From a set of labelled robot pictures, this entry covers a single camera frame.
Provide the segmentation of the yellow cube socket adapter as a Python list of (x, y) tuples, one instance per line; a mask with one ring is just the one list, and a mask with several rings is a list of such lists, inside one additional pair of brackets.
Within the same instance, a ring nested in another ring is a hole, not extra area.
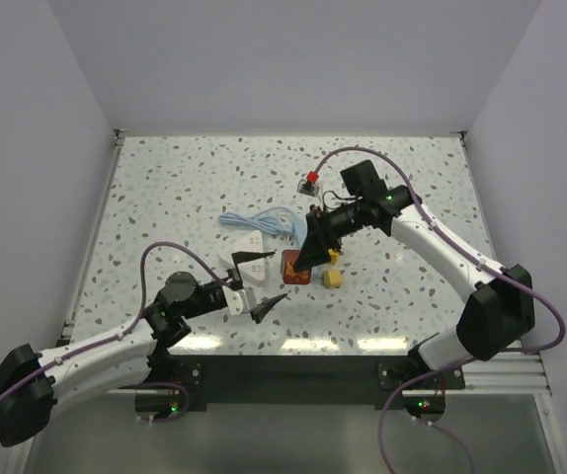
[(329, 265), (336, 265), (339, 257), (341, 256), (341, 253), (337, 250), (329, 249), (328, 254), (329, 254), (328, 264)]

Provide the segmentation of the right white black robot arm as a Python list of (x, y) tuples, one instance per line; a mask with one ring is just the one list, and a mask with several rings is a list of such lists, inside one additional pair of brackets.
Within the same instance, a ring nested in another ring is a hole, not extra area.
[(487, 361), (534, 327), (533, 301), (525, 292), (531, 277), (522, 266), (506, 269), (437, 219), (423, 217), (420, 199), (405, 186), (389, 189), (368, 160), (342, 171), (341, 177), (351, 201), (330, 211), (311, 206), (293, 267), (304, 272), (328, 263), (343, 237), (365, 227), (381, 230), (431, 265), (465, 306), (454, 327), (410, 351), (407, 374), (414, 385), (431, 387), (443, 367), (470, 357)]

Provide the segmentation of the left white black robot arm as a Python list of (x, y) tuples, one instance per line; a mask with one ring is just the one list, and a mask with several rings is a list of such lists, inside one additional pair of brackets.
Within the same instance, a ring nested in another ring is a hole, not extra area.
[(0, 444), (11, 447), (38, 434), (50, 419), (85, 399), (145, 382), (165, 385), (172, 363), (163, 357), (192, 332), (190, 319), (222, 309), (261, 323), (280, 296), (258, 301), (239, 272), (266, 252), (232, 254), (225, 277), (200, 283), (190, 273), (167, 277), (153, 301), (143, 301), (134, 318), (95, 337), (54, 349), (18, 346), (0, 362)]

